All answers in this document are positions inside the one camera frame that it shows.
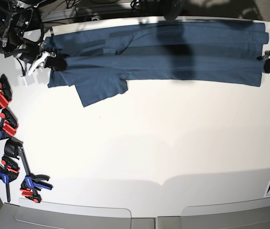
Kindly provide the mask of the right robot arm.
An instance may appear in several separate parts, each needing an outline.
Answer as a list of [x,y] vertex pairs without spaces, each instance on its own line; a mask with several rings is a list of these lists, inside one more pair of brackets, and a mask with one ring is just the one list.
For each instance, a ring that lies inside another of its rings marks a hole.
[[[29,76],[36,69],[50,68],[64,71],[67,63],[57,50],[46,47],[44,24],[40,7],[53,3],[52,0],[0,0],[0,10],[6,14],[0,25],[0,54],[5,58],[14,57],[20,64],[22,75]],[[24,37],[30,24],[41,32],[36,41]]]

